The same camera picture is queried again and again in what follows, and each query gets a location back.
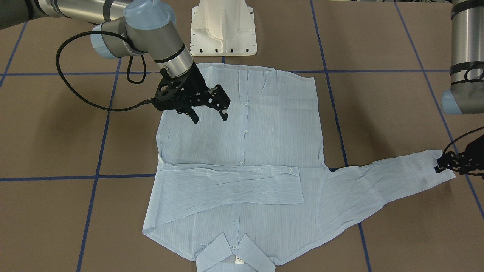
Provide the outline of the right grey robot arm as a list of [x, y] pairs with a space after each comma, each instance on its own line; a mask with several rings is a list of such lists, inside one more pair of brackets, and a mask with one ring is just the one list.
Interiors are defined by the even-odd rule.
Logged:
[[[221, 118], [228, 119], [230, 98], [221, 85], [209, 88], [193, 60], [189, 49], [176, 30], [176, 15], [161, 0], [2, 0], [1, 29], [7, 29], [35, 19], [69, 18], [94, 24], [91, 31], [79, 33], [63, 42], [56, 53], [58, 75], [76, 97], [84, 103], [109, 112], [124, 112], [146, 104], [159, 111], [175, 110], [185, 114], [194, 123], [199, 116], [194, 107], [209, 107]], [[79, 94], [68, 82], [61, 68], [61, 54], [69, 43], [81, 37], [90, 37], [93, 49], [107, 59], [130, 57], [127, 80], [132, 61], [148, 54], [158, 65], [162, 76], [153, 98], [126, 108], [97, 105]]]

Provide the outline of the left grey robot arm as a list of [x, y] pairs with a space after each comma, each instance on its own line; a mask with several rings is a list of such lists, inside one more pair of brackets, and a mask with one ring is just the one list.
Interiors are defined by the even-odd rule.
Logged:
[[[441, 96], [449, 115], [484, 112], [484, 2], [454, 0], [451, 10], [452, 42], [450, 88]], [[443, 150], [437, 159], [437, 173], [449, 169], [461, 175], [483, 177], [483, 136], [467, 144], [461, 153]]]

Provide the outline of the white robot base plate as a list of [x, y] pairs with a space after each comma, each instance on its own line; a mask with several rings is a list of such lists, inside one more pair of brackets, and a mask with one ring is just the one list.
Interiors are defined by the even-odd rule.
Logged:
[[253, 56], [254, 9], [245, 0], [201, 0], [191, 10], [192, 56]]

